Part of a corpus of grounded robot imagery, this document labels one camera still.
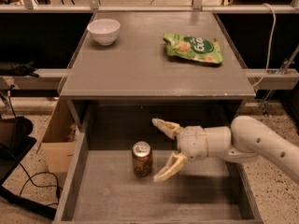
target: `black chair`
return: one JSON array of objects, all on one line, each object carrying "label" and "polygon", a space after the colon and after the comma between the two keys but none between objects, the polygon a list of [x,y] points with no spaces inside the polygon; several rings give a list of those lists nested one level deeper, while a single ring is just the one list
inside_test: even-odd
[{"label": "black chair", "polygon": [[2,186],[36,143],[36,139],[28,136],[32,129],[32,122],[24,117],[0,119],[0,196],[11,204],[54,219],[56,209],[15,195]]}]

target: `floor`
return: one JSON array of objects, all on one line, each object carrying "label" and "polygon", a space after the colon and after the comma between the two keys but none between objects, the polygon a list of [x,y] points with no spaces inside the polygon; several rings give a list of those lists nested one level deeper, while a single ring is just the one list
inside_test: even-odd
[{"label": "floor", "polygon": [[[13,101],[17,114],[24,115],[34,123],[32,136],[37,139],[35,146],[21,162],[30,175],[48,170],[40,142],[50,120],[50,112],[56,106],[53,99],[43,101]],[[246,104],[241,115],[250,115],[272,128],[276,133],[299,147],[298,127],[288,108],[281,102],[272,102],[267,107],[268,117],[261,114],[256,103]],[[299,218],[299,186],[285,176],[274,164],[260,157],[256,162],[243,164],[255,201],[265,224],[296,224]],[[60,187],[66,173],[57,174]],[[27,176],[20,166],[9,177],[4,186],[19,194]],[[40,175],[34,181],[38,185],[55,184],[50,175]],[[43,204],[57,203],[54,188],[38,189],[28,183],[23,197]],[[0,199],[1,224],[48,224],[51,220],[24,211]]]}]

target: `table surface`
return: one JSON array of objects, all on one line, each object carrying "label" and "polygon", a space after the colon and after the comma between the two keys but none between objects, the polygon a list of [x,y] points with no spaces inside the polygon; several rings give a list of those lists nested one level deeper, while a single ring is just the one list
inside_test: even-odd
[{"label": "table surface", "polygon": [[[99,12],[120,22],[118,39],[101,46],[87,34],[64,84],[62,97],[99,99],[243,99],[255,92],[214,15],[209,12]],[[220,65],[169,57],[165,32],[216,38]]]}]

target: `white cable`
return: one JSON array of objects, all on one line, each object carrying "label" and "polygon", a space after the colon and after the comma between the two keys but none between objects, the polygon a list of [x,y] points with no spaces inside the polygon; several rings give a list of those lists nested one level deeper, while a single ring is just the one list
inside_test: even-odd
[{"label": "white cable", "polygon": [[264,76],[268,72],[268,67],[269,67],[269,62],[270,62],[270,55],[271,55],[272,38],[273,38],[274,28],[275,28],[275,25],[277,23],[277,16],[276,16],[273,8],[271,7],[271,5],[269,5],[269,4],[263,4],[263,5],[265,7],[268,7],[272,11],[272,14],[273,14],[273,24],[272,24],[272,30],[271,30],[271,34],[270,34],[270,38],[269,38],[267,63],[266,63],[266,66],[265,66],[265,69],[264,69],[262,77],[257,82],[255,82],[252,85],[252,87],[257,86],[258,84],[260,84],[262,82]]}]

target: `brown cardboard box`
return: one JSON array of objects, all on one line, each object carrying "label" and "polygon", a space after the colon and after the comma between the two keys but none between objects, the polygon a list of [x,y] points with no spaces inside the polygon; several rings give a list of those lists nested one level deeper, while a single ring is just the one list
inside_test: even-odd
[{"label": "brown cardboard box", "polygon": [[72,141],[74,131],[75,121],[68,105],[66,101],[59,100],[41,143],[50,172],[68,171],[75,149],[75,142]]}]

